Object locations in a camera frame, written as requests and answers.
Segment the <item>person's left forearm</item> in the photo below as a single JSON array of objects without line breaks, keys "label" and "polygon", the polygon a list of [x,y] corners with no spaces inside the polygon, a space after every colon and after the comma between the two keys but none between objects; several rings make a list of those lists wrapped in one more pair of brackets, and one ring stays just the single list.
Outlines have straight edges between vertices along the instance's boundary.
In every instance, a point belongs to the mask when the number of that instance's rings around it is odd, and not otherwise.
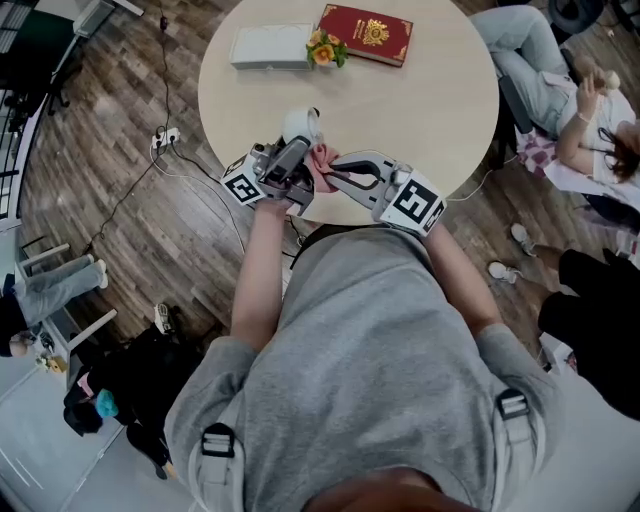
[{"label": "person's left forearm", "polygon": [[230,335],[262,351],[274,336],[282,308],[282,246],[288,200],[255,206],[232,307]]}]

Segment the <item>white handheld fan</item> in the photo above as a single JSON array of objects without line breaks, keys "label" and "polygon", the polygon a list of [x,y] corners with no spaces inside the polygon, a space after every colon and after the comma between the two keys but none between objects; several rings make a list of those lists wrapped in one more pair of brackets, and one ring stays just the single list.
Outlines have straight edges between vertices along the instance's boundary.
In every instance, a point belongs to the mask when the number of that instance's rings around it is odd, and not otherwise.
[{"label": "white handheld fan", "polygon": [[324,135],[320,129],[319,110],[309,107],[289,111],[284,117],[281,136],[285,143],[302,137],[311,146],[322,144]]}]

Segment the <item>person's grey shirt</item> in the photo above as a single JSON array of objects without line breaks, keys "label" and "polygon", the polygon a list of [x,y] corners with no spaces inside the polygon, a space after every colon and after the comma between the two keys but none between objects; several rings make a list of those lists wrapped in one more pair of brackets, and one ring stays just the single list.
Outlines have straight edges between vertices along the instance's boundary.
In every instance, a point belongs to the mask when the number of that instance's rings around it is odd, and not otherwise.
[{"label": "person's grey shirt", "polygon": [[165,438],[179,478],[199,491],[202,436],[239,400],[249,512],[299,512],[336,484],[395,467],[493,512],[524,485],[498,406],[507,390],[526,399],[537,472],[563,431],[555,382],[508,327],[470,332],[414,236],[361,228],[303,252],[263,349],[211,343]]}]

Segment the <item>person's right forearm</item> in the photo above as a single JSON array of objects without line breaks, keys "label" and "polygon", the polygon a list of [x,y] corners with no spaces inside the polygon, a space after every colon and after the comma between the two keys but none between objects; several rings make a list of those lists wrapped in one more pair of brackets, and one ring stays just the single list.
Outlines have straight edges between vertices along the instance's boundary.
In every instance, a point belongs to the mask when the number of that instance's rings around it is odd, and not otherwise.
[{"label": "person's right forearm", "polygon": [[489,326],[503,324],[483,276],[444,225],[435,225],[422,244],[448,302],[461,314],[474,337]]}]

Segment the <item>flat white box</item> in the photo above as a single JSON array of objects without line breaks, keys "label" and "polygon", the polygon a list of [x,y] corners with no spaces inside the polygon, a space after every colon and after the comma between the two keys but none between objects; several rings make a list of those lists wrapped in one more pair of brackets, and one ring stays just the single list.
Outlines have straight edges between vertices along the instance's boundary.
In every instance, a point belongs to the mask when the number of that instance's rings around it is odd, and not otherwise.
[{"label": "flat white box", "polygon": [[229,53],[236,70],[308,71],[307,43],[312,23],[288,23],[239,28]]}]

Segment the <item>white power strip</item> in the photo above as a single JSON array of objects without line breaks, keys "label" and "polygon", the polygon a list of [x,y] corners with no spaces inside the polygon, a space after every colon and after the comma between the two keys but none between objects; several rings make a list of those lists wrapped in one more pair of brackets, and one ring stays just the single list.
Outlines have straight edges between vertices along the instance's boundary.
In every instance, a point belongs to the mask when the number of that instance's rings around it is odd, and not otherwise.
[{"label": "white power strip", "polygon": [[178,143],[180,141],[180,131],[177,127],[165,129],[160,127],[153,135],[151,140],[151,149],[159,150],[166,146]]}]

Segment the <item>black round stool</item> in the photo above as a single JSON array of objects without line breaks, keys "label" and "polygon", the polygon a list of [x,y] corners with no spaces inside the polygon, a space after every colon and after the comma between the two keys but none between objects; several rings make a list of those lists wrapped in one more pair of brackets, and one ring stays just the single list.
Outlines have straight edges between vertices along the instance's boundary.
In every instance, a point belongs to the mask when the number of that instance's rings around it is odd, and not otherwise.
[{"label": "black round stool", "polygon": [[579,34],[604,11],[604,0],[548,0],[552,29],[560,35]]}]

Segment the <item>white printed carton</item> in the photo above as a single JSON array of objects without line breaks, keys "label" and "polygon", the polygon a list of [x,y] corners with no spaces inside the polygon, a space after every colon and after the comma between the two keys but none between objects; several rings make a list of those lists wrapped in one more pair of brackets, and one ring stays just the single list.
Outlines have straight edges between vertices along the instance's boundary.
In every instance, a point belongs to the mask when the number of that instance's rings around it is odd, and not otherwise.
[{"label": "white printed carton", "polygon": [[568,369],[575,369],[575,354],[571,347],[548,333],[542,333],[539,341],[552,373],[561,375]]}]

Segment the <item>pink checked cloth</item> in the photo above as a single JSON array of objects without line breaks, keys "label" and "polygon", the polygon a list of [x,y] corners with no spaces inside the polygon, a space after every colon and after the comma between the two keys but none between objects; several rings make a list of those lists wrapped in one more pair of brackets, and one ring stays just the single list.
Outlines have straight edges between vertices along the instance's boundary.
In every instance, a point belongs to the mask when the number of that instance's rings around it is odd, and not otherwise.
[{"label": "pink checked cloth", "polygon": [[555,142],[536,128],[526,134],[516,129],[515,135],[520,163],[535,176],[545,177],[545,169],[556,159]]}]

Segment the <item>orange flowers in pot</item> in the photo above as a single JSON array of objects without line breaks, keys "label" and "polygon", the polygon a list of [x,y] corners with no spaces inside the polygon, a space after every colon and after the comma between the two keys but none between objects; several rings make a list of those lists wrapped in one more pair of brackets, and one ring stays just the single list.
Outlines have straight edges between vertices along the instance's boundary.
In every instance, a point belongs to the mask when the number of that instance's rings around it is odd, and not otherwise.
[{"label": "orange flowers in pot", "polygon": [[348,59],[347,45],[344,41],[327,33],[324,29],[316,29],[306,43],[307,61],[312,68],[335,64],[342,68]]}]

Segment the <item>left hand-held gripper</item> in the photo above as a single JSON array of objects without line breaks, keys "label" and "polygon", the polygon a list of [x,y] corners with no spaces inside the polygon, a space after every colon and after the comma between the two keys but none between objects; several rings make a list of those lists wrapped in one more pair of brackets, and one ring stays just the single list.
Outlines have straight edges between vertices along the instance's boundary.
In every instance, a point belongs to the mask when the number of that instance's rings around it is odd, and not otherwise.
[{"label": "left hand-held gripper", "polygon": [[227,168],[221,183],[240,205],[286,200],[302,214],[314,199],[313,179],[304,164],[310,147],[311,141],[300,135],[289,142],[281,136],[275,144],[256,143]]}]

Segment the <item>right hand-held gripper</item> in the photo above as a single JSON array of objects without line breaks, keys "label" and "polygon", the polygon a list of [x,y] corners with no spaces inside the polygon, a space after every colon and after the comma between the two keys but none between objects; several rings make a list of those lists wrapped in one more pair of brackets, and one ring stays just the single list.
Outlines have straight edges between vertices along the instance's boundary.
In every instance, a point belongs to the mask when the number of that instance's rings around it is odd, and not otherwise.
[{"label": "right hand-held gripper", "polygon": [[[378,151],[345,154],[332,162],[332,169],[326,183],[360,205],[373,207],[376,222],[427,236],[446,209],[445,199],[421,172]],[[387,169],[392,170],[385,183],[373,175]],[[364,184],[345,172],[365,174],[372,181]]]}]

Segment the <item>red book gold print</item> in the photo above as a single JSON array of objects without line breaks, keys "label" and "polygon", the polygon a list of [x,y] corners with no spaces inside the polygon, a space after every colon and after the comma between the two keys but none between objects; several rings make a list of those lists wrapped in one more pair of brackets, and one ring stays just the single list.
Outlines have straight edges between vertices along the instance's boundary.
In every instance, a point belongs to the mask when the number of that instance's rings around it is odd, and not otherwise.
[{"label": "red book gold print", "polygon": [[344,43],[349,56],[402,67],[413,23],[354,7],[327,4],[319,28]]}]

